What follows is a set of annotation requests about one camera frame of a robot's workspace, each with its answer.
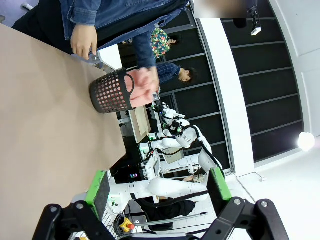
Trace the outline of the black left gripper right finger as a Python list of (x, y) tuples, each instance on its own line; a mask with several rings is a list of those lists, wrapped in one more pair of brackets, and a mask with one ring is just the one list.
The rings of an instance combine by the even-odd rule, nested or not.
[(289, 239), (275, 204), (269, 199), (250, 203), (233, 197), (219, 167), (208, 171), (207, 191), (216, 219), (203, 240), (228, 240), (235, 229), (245, 229), (252, 240)]

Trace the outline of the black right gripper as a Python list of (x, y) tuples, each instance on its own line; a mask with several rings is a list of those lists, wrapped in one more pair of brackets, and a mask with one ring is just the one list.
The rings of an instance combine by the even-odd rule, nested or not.
[(162, 105), (155, 104), (152, 106), (152, 109), (155, 113), (166, 115), (166, 112), (168, 110), (168, 106), (164, 102)]

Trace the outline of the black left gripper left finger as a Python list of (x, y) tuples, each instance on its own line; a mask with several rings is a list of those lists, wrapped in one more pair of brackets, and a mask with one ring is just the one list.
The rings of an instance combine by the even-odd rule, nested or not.
[(65, 208), (52, 203), (43, 209), (32, 238), (68, 240), (72, 234), (84, 232), (90, 240), (113, 240), (111, 231), (102, 222), (110, 190), (108, 172), (98, 170), (84, 200)]

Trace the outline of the person's left hand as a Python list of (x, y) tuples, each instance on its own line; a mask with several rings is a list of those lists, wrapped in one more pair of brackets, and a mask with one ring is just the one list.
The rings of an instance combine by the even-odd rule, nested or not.
[(160, 88), (160, 80), (158, 71), (155, 66), (150, 68), (142, 67), (137, 70), (137, 86), (142, 94), (151, 95), (158, 92)]

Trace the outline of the person's right hand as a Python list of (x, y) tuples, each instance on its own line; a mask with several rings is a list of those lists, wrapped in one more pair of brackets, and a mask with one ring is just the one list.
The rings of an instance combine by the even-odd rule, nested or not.
[(72, 32), (70, 44), (72, 52), (85, 60), (89, 60), (89, 54), (97, 54), (98, 36), (93, 25), (77, 24)]

